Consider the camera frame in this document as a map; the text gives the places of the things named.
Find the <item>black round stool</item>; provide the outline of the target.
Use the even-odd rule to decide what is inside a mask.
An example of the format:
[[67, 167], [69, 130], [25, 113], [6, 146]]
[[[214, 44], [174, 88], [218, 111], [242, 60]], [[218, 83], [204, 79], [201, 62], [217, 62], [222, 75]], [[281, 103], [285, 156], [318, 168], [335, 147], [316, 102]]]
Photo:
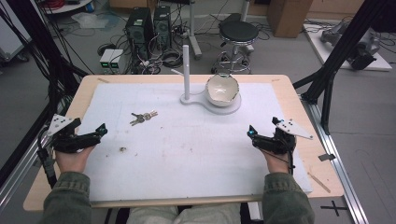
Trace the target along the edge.
[[211, 73], [234, 74], [244, 71], [251, 73], [248, 54], [241, 48], [257, 40], [259, 36], [257, 27], [245, 21], [226, 21], [219, 27], [219, 36], [222, 40], [222, 47], [230, 44], [233, 48], [231, 52], [223, 51], [218, 55], [212, 65]]

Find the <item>grey metal stand leg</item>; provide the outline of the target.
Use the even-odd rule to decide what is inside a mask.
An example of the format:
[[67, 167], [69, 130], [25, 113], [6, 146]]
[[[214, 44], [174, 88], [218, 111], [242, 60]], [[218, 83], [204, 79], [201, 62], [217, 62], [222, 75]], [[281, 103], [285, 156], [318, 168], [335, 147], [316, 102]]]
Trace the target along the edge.
[[189, 0], [190, 29], [188, 31], [189, 41], [192, 47], [193, 57], [196, 61], [202, 58], [202, 51], [195, 36], [195, 0]]

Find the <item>black tape cross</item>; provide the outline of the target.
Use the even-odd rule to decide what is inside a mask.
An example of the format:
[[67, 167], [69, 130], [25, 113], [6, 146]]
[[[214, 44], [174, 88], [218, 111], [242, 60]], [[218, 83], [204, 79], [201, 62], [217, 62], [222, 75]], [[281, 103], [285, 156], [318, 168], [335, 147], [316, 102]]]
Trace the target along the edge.
[[340, 216], [341, 211], [347, 211], [348, 208], [345, 206], [339, 206], [335, 203], [335, 201], [331, 201], [331, 205], [322, 205], [320, 208], [324, 210], [333, 210], [337, 217]]

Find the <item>white stand with post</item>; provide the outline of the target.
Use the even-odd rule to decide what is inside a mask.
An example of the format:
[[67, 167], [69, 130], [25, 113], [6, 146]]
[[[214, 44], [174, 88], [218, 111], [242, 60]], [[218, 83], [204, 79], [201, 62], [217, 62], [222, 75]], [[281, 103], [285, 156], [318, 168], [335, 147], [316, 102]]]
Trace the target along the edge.
[[205, 98], [205, 89], [203, 89], [201, 92], [198, 93], [191, 93], [190, 47], [188, 45], [184, 45], [182, 47], [182, 61], [183, 61], [183, 71], [178, 72], [177, 70], [172, 69], [172, 72], [183, 76], [184, 93], [180, 96], [179, 99], [179, 101], [183, 105], [200, 105], [203, 108], [205, 108], [207, 111], [214, 113], [216, 115], [231, 115], [240, 108], [242, 104], [240, 88], [236, 100], [233, 102], [233, 104], [225, 107], [212, 105]]

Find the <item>person's left hand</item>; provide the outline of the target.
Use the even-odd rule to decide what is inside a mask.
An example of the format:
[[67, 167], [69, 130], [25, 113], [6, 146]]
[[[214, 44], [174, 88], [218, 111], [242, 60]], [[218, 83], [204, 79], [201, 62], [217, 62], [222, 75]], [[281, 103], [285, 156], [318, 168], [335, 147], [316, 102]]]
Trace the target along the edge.
[[86, 147], [81, 152], [73, 153], [73, 154], [56, 151], [55, 160], [62, 173], [65, 172], [83, 173], [89, 155], [93, 150], [94, 147]]

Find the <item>person's right hand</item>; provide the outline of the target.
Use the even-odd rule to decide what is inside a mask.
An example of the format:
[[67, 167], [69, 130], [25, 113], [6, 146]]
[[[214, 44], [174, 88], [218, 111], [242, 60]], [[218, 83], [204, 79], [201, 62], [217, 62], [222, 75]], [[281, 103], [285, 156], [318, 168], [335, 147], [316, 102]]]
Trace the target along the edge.
[[289, 172], [289, 161], [288, 155], [276, 155], [273, 152], [263, 150], [262, 154], [266, 159], [268, 171], [273, 173], [284, 173], [287, 174]]

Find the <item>thin wooden stick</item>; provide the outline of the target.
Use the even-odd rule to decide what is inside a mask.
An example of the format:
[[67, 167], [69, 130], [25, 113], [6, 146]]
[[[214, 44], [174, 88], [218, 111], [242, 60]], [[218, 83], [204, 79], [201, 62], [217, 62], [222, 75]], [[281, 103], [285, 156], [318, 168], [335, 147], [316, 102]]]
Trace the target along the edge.
[[315, 182], [317, 182], [325, 191], [331, 193], [331, 190], [322, 182], [320, 181], [315, 175], [311, 174], [310, 172], [307, 173]]

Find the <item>cardboard box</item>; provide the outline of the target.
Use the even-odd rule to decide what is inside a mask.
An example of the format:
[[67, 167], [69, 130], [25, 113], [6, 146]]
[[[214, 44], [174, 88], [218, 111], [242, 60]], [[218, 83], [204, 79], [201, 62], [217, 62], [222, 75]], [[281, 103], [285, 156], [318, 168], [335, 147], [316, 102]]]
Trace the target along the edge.
[[297, 37], [312, 2], [313, 0], [271, 0], [267, 20], [273, 36]]

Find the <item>white power supply unit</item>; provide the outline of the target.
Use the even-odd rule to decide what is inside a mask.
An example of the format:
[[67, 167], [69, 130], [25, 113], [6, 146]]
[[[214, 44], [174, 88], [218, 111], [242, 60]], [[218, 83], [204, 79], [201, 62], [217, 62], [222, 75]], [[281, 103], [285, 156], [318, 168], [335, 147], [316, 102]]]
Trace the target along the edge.
[[100, 59], [100, 64], [105, 74], [110, 72], [110, 61], [112, 59], [113, 49], [106, 49]]
[[109, 60], [109, 68], [112, 74], [118, 74], [123, 66], [123, 50], [114, 49]]

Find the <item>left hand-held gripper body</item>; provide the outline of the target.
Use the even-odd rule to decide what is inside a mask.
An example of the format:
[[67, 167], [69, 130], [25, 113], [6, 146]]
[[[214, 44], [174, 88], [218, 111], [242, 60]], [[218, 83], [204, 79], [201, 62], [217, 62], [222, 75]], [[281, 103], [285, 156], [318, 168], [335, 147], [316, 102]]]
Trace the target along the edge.
[[54, 114], [47, 131], [48, 136], [52, 137], [53, 149], [63, 153], [78, 153], [84, 148], [94, 147], [101, 142], [102, 126], [92, 133], [77, 135], [76, 128], [80, 124], [80, 118], [71, 119]]

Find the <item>black metal frame strut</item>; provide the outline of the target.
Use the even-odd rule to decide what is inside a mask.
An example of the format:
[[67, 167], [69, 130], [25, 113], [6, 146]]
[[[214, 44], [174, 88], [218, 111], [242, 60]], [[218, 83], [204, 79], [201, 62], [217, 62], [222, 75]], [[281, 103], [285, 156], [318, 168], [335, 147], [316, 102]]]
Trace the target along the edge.
[[66, 59], [62, 55], [46, 23], [42, 20], [31, 0], [6, 0], [6, 2], [31, 37], [31, 42], [28, 42], [27, 38], [14, 25], [7, 11], [3, 9], [1, 2], [0, 18], [29, 50], [42, 75], [48, 80], [49, 102], [0, 169], [0, 188], [8, 182], [17, 164], [21, 161], [21, 157], [27, 152], [27, 148], [33, 142], [34, 137], [42, 130], [45, 122], [49, 121], [58, 111], [59, 103], [70, 103], [71, 97], [77, 92], [78, 79], [88, 75], [86, 71], [78, 68], [70, 59]]
[[372, 23], [390, 1], [364, 0], [325, 63], [317, 72], [292, 84], [294, 89], [299, 89], [310, 83], [308, 90], [302, 94], [302, 98], [311, 105], [316, 105], [319, 96], [324, 94], [320, 124], [326, 133], [330, 133], [329, 117], [335, 75], [347, 57], [351, 55], [353, 49], [358, 45], [364, 33], [371, 27]]

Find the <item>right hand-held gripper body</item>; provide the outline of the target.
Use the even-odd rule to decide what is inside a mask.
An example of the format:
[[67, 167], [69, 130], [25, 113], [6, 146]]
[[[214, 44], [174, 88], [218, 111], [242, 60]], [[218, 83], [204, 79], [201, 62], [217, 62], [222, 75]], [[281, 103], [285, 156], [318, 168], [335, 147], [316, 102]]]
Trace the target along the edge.
[[300, 126], [293, 119], [278, 119], [273, 117], [272, 123], [276, 126], [272, 137], [258, 133], [255, 139], [251, 139], [252, 145], [261, 150], [273, 152], [276, 155], [292, 152], [297, 143], [297, 136], [312, 140], [313, 135]]

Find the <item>black computer tower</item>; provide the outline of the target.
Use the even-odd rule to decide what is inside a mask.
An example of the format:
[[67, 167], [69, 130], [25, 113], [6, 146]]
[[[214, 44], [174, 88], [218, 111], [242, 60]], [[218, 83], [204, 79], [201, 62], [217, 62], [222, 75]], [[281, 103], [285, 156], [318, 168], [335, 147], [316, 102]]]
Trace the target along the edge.
[[154, 29], [159, 49], [170, 49], [171, 40], [171, 13], [169, 6], [158, 6], [154, 10]]
[[132, 52], [141, 59], [149, 59], [150, 41], [154, 37], [151, 12], [148, 7], [135, 7], [125, 25]]

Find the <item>aluminium rail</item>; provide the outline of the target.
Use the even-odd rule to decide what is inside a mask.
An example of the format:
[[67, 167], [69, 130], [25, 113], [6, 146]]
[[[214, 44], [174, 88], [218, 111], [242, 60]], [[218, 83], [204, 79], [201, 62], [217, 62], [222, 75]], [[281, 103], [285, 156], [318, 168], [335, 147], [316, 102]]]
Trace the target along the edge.
[[35, 164], [38, 166], [41, 165], [37, 155], [37, 151], [39, 150], [38, 145], [41, 144], [44, 146], [48, 140], [47, 136], [41, 138], [37, 137], [18, 159], [18, 162], [0, 188], [0, 214], [5, 211], [8, 203], [17, 192], [18, 187], [27, 176], [31, 167]]
[[346, 201], [347, 211], [352, 217], [354, 224], [369, 224], [369, 220], [361, 206], [361, 202], [358, 198], [356, 191], [353, 188], [352, 182], [348, 176], [347, 170], [343, 164], [343, 161], [339, 155], [332, 136], [326, 133], [325, 129], [320, 124], [321, 112], [317, 105], [311, 105], [303, 98], [300, 98], [302, 105], [311, 120], [313, 127], [316, 130], [318, 139], [324, 146], [324, 150], [327, 155], [334, 155], [333, 159], [330, 159], [330, 163], [335, 170], [335, 173], [340, 179], [340, 182], [344, 189], [343, 198]]

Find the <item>person's legs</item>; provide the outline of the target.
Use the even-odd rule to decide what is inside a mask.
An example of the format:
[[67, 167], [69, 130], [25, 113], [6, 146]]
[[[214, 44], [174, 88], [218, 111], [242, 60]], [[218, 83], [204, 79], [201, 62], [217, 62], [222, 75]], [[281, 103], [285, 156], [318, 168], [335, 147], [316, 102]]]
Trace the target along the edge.
[[240, 224], [239, 203], [194, 205], [179, 212], [176, 206], [132, 208], [126, 224]]

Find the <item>bunch of keys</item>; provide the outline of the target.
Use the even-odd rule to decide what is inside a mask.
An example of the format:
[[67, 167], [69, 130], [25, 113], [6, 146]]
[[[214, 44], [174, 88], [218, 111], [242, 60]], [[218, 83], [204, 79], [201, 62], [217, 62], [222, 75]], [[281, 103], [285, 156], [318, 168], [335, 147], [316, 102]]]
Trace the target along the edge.
[[133, 113], [134, 120], [132, 120], [132, 121], [130, 122], [130, 124], [131, 124], [132, 126], [135, 126], [135, 125], [137, 125], [137, 124], [144, 123], [145, 121], [148, 121], [148, 120], [150, 120], [150, 119], [156, 117], [157, 115], [158, 115], [158, 112], [155, 111], [155, 110], [152, 110], [152, 111], [150, 111], [150, 112], [143, 113], [143, 114], [136, 114], [136, 113]]

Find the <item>white foam mat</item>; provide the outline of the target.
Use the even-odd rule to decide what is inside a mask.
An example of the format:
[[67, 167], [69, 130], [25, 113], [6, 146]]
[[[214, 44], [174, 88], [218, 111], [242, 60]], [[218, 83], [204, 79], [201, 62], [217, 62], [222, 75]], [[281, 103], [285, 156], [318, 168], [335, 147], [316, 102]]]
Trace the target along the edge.
[[[259, 196], [268, 172], [247, 135], [275, 131], [283, 113], [268, 83], [243, 83], [242, 104], [231, 115], [183, 105], [180, 84], [100, 84], [79, 126], [108, 130], [91, 153], [86, 175], [94, 203]], [[133, 113], [158, 115], [132, 126]]]

